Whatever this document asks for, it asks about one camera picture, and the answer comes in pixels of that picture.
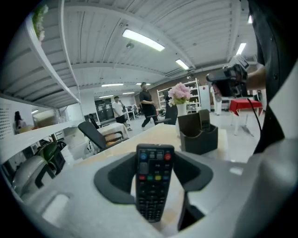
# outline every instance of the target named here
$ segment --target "fluorescent light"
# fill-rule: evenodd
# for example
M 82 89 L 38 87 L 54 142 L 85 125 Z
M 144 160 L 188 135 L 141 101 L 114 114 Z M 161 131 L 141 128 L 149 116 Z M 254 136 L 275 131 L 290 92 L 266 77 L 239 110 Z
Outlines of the fluorescent light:
M 241 43 L 236 54 L 241 54 L 245 46 L 246 46 L 246 43 Z
M 252 24 L 252 17 L 251 16 L 248 17 L 248 23 Z
M 179 59 L 179 60 L 176 60 L 176 63 L 178 64 L 178 65 L 180 65 L 183 69 L 185 69 L 185 70 L 188 70 L 189 69 L 189 67 L 181 60 L 181 59 Z
M 109 87 L 109 86 L 122 86 L 123 84 L 103 84 L 102 87 Z
M 137 32 L 133 32 L 131 30 L 128 30 L 126 29 L 123 34 L 122 34 L 123 37 L 126 37 L 126 38 L 129 38 L 129 39 L 132 39 L 132 40 L 136 40 L 136 41 L 139 41 L 145 45 L 148 45 L 158 51 L 162 51 L 164 49 L 164 47 L 160 44 L 158 44 L 157 42 L 155 42 L 154 40 L 151 40 L 149 39 L 148 37 L 146 36 L 143 36 Z
M 100 99 L 103 99 L 103 98 L 110 98 L 110 97 L 113 97 L 113 95 L 102 96 L 102 97 L 99 97 L 99 98 L 100 98 Z

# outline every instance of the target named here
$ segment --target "red button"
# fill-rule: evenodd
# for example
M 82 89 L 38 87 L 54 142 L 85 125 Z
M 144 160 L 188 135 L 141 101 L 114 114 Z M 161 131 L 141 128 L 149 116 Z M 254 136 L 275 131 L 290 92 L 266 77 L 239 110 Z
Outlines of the red button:
M 171 157 L 172 157 L 171 154 L 165 154 L 165 155 L 164 155 L 164 159 L 165 159 L 165 160 L 170 160 Z

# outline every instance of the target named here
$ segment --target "table with red tablecloth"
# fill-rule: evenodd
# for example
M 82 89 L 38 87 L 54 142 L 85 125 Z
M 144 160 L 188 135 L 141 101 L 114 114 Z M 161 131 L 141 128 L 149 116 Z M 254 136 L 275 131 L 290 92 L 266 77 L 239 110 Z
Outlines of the table with red tablecloth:
M 263 112 L 262 103 L 259 102 L 259 101 L 254 101 L 254 100 L 251 100 L 251 103 L 252 103 L 252 106 L 255 109 L 257 115 L 260 116 Z M 249 103 L 249 101 L 247 99 L 234 99 L 234 100 L 231 100 L 229 111 L 232 113 L 232 122 L 233 122 L 233 118 L 235 116 L 237 117 L 236 118 L 235 131 L 234 131 L 235 135 L 237 135 L 237 132 L 238 132 L 238 127 L 239 127 L 238 117 L 241 114 L 240 113 L 241 110 L 246 110 L 247 111 L 249 109 L 252 109 L 252 108 L 251 108 L 251 104 Z M 248 117 L 248 114 L 246 114 L 245 125 L 247 123 L 247 117 Z

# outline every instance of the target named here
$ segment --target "black cable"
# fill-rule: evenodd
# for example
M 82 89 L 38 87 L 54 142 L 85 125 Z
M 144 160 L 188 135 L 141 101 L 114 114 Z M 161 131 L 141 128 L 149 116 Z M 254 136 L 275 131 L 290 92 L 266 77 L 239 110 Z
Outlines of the black cable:
M 251 105 L 251 108 L 252 108 L 252 110 L 253 110 L 253 113 L 255 114 L 255 116 L 256 116 L 256 118 L 257 118 L 257 123 L 258 123 L 258 125 L 259 125 L 260 132 L 262 132 L 262 128 L 261 128 L 261 124 L 260 124 L 259 118 L 257 117 L 256 111 L 255 111 L 255 109 L 253 108 L 253 105 L 252 105 L 252 103 L 251 103 L 251 100 L 250 100 L 250 99 L 247 99 L 247 100 L 250 102 L 250 105 Z

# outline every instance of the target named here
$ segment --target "pen holder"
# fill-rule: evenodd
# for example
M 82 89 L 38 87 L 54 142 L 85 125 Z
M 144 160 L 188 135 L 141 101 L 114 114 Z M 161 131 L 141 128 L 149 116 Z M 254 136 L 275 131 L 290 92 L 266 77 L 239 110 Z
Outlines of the pen holder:
M 193 154 L 205 154 L 217 149 L 218 127 L 210 124 L 209 130 L 201 130 L 198 113 L 179 117 L 181 150 Z

